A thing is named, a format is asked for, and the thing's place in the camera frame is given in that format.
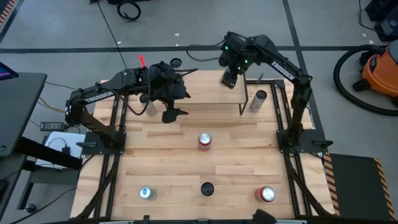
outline red soda can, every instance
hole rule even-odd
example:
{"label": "red soda can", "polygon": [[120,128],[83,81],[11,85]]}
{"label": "red soda can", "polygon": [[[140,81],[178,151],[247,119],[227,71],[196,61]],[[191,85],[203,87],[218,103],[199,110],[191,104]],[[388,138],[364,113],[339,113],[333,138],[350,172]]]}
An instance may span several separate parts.
{"label": "red soda can", "polygon": [[258,202],[271,202],[275,199],[275,192],[272,187],[261,187],[254,192],[254,198]]}
{"label": "red soda can", "polygon": [[198,147],[202,151],[206,151],[210,149],[211,144],[211,136],[207,133],[203,133],[199,135],[198,138]]}

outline black puck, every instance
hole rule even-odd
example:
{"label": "black puck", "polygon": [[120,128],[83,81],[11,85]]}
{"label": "black puck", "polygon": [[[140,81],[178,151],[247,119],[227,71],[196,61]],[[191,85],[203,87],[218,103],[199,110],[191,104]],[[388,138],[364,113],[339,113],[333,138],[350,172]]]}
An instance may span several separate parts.
{"label": "black puck", "polygon": [[213,184],[206,182],[201,185],[200,190],[204,196],[210,196],[214,193],[214,186]]}
{"label": "black puck", "polygon": [[179,59],[179,58],[173,58],[173,59],[170,61],[170,65],[171,65],[173,68],[179,68],[179,67],[182,65],[182,61],[181,61],[181,59]]}

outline black desk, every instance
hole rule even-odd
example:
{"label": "black desk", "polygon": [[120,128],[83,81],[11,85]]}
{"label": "black desk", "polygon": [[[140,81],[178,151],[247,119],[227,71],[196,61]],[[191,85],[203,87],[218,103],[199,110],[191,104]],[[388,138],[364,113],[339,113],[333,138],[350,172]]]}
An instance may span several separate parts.
{"label": "black desk", "polygon": [[7,189],[0,199],[0,219],[4,214],[21,169],[35,171],[27,156],[79,170],[81,159],[55,151],[22,137],[47,75],[20,73],[19,78],[0,81],[0,179],[7,177]]}

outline soda can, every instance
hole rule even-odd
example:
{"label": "soda can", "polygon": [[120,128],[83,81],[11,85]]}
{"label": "soda can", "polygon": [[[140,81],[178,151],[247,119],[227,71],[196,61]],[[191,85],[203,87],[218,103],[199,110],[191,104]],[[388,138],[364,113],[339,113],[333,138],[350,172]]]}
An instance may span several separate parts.
{"label": "soda can", "polygon": [[150,189],[149,187],[142,187],[139,191],[139,196],[145,200],[155,200],[156,191],[154,189]]}
{"label": "soda can", "polygon": [[[148,101],[148,96],[142,94],[142,95],[139,97],[139,101],[141,102],[141,105],[142,105],[142,106],[145,106],[145,104],[146,104],[147,101]],[[155,108],[154,103],[151,102],[151,100],[149,100],[149,103],[148,103],[148,106],[147,106],[147,109],[145,110],[145,112],[146,112],[149,116],[155,116],[155,115],[156,115],[156,108]]]}
{"label": "soda can", "polygon": [[257,91],[257,93],[254,95],[253,100],[250,104],[250,107],[249,107],[250,111],[252,111],[253,113],[257,113],[260,110],[260,108],[261,108],[262,104],[264,103],[264,101],[266,100],[266,98],[267,98],[267,93],[265,91],[263,91],[263,90]]}
{"label": "soda can", "polygon": [[198,147],[202,151],[206,151],[210,149],[211,144],[211,136],[207,133],[203,133],[199,135],[198,138]]}
{"label": "soda can", "polygon": [[261,187],[254,191],[254,198],[258,202],[271,202],[275,199],[275,192],[272,187]]}

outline black mat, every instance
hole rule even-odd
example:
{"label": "black mat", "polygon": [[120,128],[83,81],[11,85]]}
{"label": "black mat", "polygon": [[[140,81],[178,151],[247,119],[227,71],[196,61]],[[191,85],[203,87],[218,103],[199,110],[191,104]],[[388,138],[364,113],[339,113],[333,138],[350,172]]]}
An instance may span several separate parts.
{"label": "black mat", "polygon": [[330,157],[341,217],[395,219],[378,160],[339,154],[330,154]]}

